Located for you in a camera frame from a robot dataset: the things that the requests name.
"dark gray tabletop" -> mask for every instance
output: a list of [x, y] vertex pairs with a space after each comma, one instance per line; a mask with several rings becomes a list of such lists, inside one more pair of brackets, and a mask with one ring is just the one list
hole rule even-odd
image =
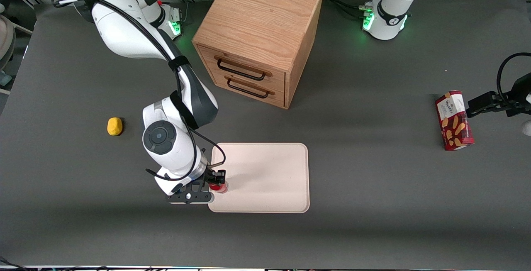
[[[324, 1], [290, 110], [213, 85], [191, 44], [208, 7], [190, 6], [176, 42], [219, 103], [201, 133], [306, 144], [308, 212], [165, 203], [144, 172], [158, 166], [141, 144], [141, 113], [174, 90], [169, 68], [113, 54], [73, 8], [41, 7], [0, 117], [2, 256], [25, 265], [531, 268], [531, 137], [520, 131], [529, 116], [477, 116], [476, 145], [446, 152], [434, 107], [449, 90], [467, 100], [495, 90], [501, 61], [530, 50], [524, 0], [415, 0], [390, 42]], [[529, 63], [508, 65], [505, 89]], [[106, 133], [112, 116], [127, 122], [120, 137]]]

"wooden drawer cabinet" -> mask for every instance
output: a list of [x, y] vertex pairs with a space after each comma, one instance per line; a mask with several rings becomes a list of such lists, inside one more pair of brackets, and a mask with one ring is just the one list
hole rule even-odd
[[289, 108], [321, 0], [215, 0], [192, 42], [217, 86]]

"red cardboard box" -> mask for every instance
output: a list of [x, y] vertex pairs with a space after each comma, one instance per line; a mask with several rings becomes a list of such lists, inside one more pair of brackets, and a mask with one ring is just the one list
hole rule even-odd
[[436, 108], [445, 150], [455, 151], [474, 144], [461, 91], [444, 94], [437, 99]]

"black metal handle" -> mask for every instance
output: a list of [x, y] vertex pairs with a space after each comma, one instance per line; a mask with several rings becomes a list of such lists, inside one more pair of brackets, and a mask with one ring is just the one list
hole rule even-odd
[[231, 85], [231, 79], [227, 79], [227, 85], [232, 88], [232, 89], [235, 89], [235, 90], [239, 90], [241, 91], [242, 93], [248, 93], [249, 95], [253, 95], [254, 97], [257, 97], [257, 98], [260, 98], [260, 99], [266, 99], [267, 96], [269, 95], [269, 91], [266, 91], [265, 92], [265, 95], [258, 95], [257, 93], [253, 93], [252, 91], [248, 91], [248, 90], [245, 90], [245, 89], [242, 89], [242, 88], [239, 88], [237, 86], [233, 86]]
[[243, 76], [245, 78], [256, 80], [256, 81], [262, 81], [262, 80], [264, 80], [264, 78], [266, 76], [265, 73], [262, 73], [262, 76], [256, 77], [256, 76], [247, 75], [245, 73], [239, 72], [239, 71], [237, 71], [235, 69], [231, 69], [231, 68], [228, 68], [228, 67], [223, 67], [222, 66], [222, 59], [218, 59], [218, 68], [220, 68], [220, 69], [222, 69], [224, 71], [230, 72], [230, 73], [234, 73], [234, 74], [239, 75], [239, 76]]

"yellow object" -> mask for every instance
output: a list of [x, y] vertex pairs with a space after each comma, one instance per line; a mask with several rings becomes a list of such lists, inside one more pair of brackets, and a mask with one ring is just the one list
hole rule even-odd
[[109, 135], [117, 136], [123, 131], [124, 127], [122, 125], [122, 120], [119, 117], [112, 117], [107, 123], [107, 132]]

